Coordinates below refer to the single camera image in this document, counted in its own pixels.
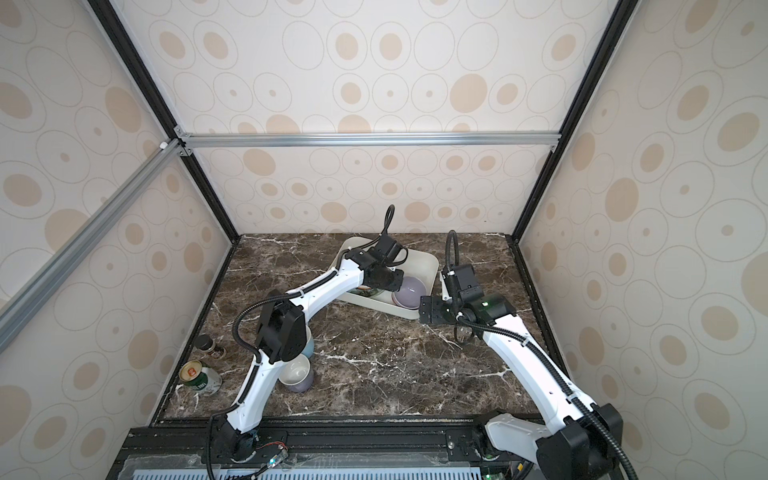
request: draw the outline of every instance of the robotic arm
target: robotic arm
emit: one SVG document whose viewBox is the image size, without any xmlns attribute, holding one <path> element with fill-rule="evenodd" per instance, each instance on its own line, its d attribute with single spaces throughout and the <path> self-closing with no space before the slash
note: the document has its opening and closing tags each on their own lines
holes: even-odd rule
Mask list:
<svg viewBox="0 0 768 480">
<path fill-rule="evenodd" d="M 387 234 L 393 214 L 394 206 L 390 206 L 385 227 L 376 239 L 341 253 L 333 268 L 311 282 L 286 293 L 272 292 L 270 298 L 248 307 L 233 322 L 235 340 L 253 353 L 237 400 L 220 412 L 227 417 L 217 427 L 219 443 L 236 462 L 253 454 L 250 444 L 242 445 L 239 440 L 259 425 L 280 370 L 306 345 L 305 324 L 312 316 L 342 293 L 361 285 L 399 290 L 403 271 L 395 267 L 405 260 L 396 261 L 404 248 Z M 452 239 L 455 261 L 449 256 Z M 458 260 L 458 238 L 452 231 L 441 272 L 442 296 L 422 297 L 419 321 L 472 329 L 509 366 L 545 421 L 539 425 L 508 413 L 490 415 L 483 419 L 476 439 L 480 453 L 489 457 L 514 453 L 538 464 L 551 480 L 598 478 L 617 470 L 619 463 L 630 480 L 637 478 L 616 440 L 621 438 L 623 426 L 616 409 L 610 404 L 598 407 L 574 385 L 532 338 L 506 298 L 485 294 L 472 265 L 458 264 Z M 259 306 L 262 311 L 256 342 L 251 345 L 240 337 L 238 329 L 245 315 Z"/>
</svg>

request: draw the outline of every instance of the metal bar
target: metal bar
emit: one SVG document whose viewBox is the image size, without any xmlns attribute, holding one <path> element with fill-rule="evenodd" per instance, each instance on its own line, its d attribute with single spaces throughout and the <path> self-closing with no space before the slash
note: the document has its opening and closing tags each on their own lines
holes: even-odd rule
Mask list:
<svg viewBox="0 0 768 480">
<path fill-rule="evenodd" d="M 11 299 L 0 313 L 0 353 L 45 305 L 72 271 L 134 204 L 147 185 L 181 152 L 179 140 L 169 140 L 97 210 L 88 222 Z"/>
<path fill-rule="evenodd" d="M 402 132 L 382 134 L 182 134 L 201 147 L 364 147 L 403 145 L 556 145 L 557 131 Z"/>
<path fill-rule="evenodd" d="M 611 20 L 608 21 L 608 25 L 605 28 L 605 33 L 600 39 L 598 49 L 592 57 L 589 67 L 587 67 L 587 73 L 584 75 L 584 80 L 581 81 L 576 96 L 574 97 L 571 108 L 565 115 L 563 120 L 563 126 L 560 128 L 560 141 L 558 146 L 554 149 L 554 152 L 550 153 L 547 160 L 544 162 L 544 166 L 541 169 L 541 173 L 536 179 L 536 184 L 531 191 L 531 195 L 528 196 L 528 200 L 523 207 L 522 215 L 518 220 L 515 230 L 512 232 L 512 237 L 515 240 L 520 240 L 525 232 L 526 227 L 531 222 L 531 218 L 536 211 L 538 202 L 544 196 L 544 192 L 547 190 L 549 180 L 552 179 L 554 171 L 557 169 L 560 159 L 563 157 L 565 149 L 571 142 L 576 128 L 579 125 L 581 116 L 589 104 L 592 94 L 597 89 L 600 79 L 605 72 L 605 68 L 611 61 L 611 56 L 618 45 L 627 24 L 634 13 L 638 0 L 619 0 L 614 10 Z"/>
<path fill-rule="evenodd" d="M 141 59 L 141 55 L 131 41 L 130 35 L 125 30 L 117 12 L 114 10 L 111 2 L 105 0 L 88 0 L 91 5 L 96 18 L 101 23 L 104 32 L 109 37 L 114 49 L 120 55 L 128 73 L 131 74 L 136 85 L 141 90 L 142 95 L 147 100 L 150 108 L 154 112 L 154 116 L 160 122 L 165 134 L 170 138 L 177 137 L 175 130 L 178 123 L 171 113 L 170 108 L 165 103 L 163 95 L 160 89 L 157 88 L 157 84 L 154 83 L 152 75 L 149 73 L 147 66 Z M 214 192 L 213 187 L 208 181 L 208 177 L 200 168 L 197 160 L 193 155 L 183 157 L 184 166 L 192 176 L 192 180 L 200 189 L 205 201 L 208 203 L 208 207 L 214 213 L 214 216 L 219 221 L 219 224 L 224 230 L 224 233 L 230 239 L 230 242 L 234 242 L 240 235 L 237 229 L 232 223 L 229 215 L 224 209 L 221 200 Z"/>
<path fill-rule="evenodd" d="M 525 259 L 523 258 L 523 254 L 520 251 L 520 245 L 518 243 L 519 240 L 516 240 L 510 235 L 505 236 L 507 238 L 509 250 L 512 252 L 512 256 L 515 258 L 515 266 L 518 269 L 518 273 L 520 273 L 520 279 L 522 280 L 523 286 L 525 287 L 525 292 L 528 294 L 528 299 L 531 301 L 531 311 L 533 312 L 533 316 L 536 319 L 538 328 L 541 329 L 541 336 L 544 338 L 544 345 L 547 347 L 549 358 L 551 358 L 554 364 L 557 365 L 558 368 L 567 375 L 568 370 L 565 368 L 565 362 L 563 362 L 563 356 L 560 353 L 560 347 L 558 346 L 557 341 L 554 339 L 554 333 L 552 332 L 552 327 L 549 324 L 549 319 L 547 319 L 547 315 L 544 313 L 544 307 L 541 306 L 541 299 L 538 298 L 536 287 L 531 280 L 531 274 L 528 272 L 528 266 L 525 265 Z"/>
<path fill-rule="evenodd" d="M 230 268 L 230 262 L 232 261 L 232 258 L 235 255 L 235 251 L 237 250 L 237 247 L 240 245 L 240 238 L 241 237 L 238 237 L 235 239 L 234 243 L 232 243 L 230 247 L 230 250 L 227 252 L 227 257 L 224 259 L 224 262 L 221 265 L 221 269 L 219 270 L 218 275 L 216 275 L 214 285 L 211 287 L 210 293 L 208 293 L 208 297 L 205 299 L 203 308 L 200 309 L 200 315 L 197 317 L 197 321 L 195 322 L 194 327 L 190 332 L 189 339 L 187 340 L 187 344 L 184 345 L 184 351 L 179 356 L 179 360 L 176 362 L 176 368 L 173 370 L 173 374 L 170 376 L 170 380 L 165 386 L 165 391 L 163 392 L 163 396 L 160 399 L 160 403 L 155 409 L 154 414 L 152 415 L 152 420 L 150 421 L 150 425 L 155 425 L 158 422 L 163 423 L 163 420 L 161 420 L 161 416 L 165 412 L 165 409 L 168 407 L 168 401 L 170 400 L 171 396 L 174 394 L 175 387 L 178 384 L 179 377 L 178 375 L 176 375 L 176 372 L 181 370 L 181 367 L 189 359 L 190 352 L 192 351 L 192 342 L 194 342 L 195 337 L 197 337 L 197 334 L 200 332 L 200 329 L 203 327 L 203 324 L 205 323 L 205 318 L 208 315 L 208 311 L 210 310 L 210 306 L 213 305 L 214 300 L 216 299 L 216 295 L 219 293 L 219 288 L 221 287 L 221 283 L 224 281 L 224 277 L 227 275 L 227 271 Z"/>
</svg>

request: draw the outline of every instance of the gold can lid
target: gold can lid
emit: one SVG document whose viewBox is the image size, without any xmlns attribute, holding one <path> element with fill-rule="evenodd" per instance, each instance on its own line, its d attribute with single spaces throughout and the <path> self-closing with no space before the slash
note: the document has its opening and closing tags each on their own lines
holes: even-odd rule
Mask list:
<svg viewBox="0 0 768 480">
<path fill-rule="evenodd" d="M 197 360 L 184 363 L 184 366 L 179 370 L 179 378 L 182 382 L 189 382 L 197 378 L 203 369 L 203 364 Z"/>
</svg>

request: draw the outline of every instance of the wall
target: wall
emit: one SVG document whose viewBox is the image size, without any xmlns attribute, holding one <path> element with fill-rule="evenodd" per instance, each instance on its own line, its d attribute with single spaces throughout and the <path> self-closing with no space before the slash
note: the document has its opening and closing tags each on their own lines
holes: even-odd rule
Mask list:
<svg viewBox="0 0 768 480">
<path fill-rule="evenodd" d="M 164 138 L 71 0 L 0 6 L 0 306 Z"/>
<path fill-rule="evenodd" d="M 768 4 L 651 0 L 522 241 L 641 478 L 763 478 Z"/>
<path fill-rule="evenodd" d="M 615 0 L 114 1 L 189 132 L 557 130 Z"/>
<path fill-rule="evenodd" d="M 242 233 L 381 230 L 505 232 L 515 227 L 546 145 L 200 148 Z"/>
<path fill-rule="evenodd" d="M 175 160 L 0 354 L 0 478 L 102 480 L 229 248 Z"/>
</svg>

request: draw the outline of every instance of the cup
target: cup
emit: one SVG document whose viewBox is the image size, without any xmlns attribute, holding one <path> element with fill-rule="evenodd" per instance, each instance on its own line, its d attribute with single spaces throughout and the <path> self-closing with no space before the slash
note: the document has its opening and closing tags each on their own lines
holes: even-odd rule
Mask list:
<svg viewBox="0 0 768 480">
<path fill-rule="evenodd" d="M 312 386 L 315 372 L 310 366 L 310 359 L 299 354 L 295 359 L 285 364 L 277 379 L 291 392 L 303 393 Z"/>
<path fill-rule="evenodd" d="M 304 355 L 306 358 L 310 358 L 312 354 L 315 353 L 315 338 L 312 336 L 312 330 L 310 330 L 310 326 L 306 326 L 306 346 L 304 347 L 304 350 L 301 351 L 301 354 Z"/>
</svg>

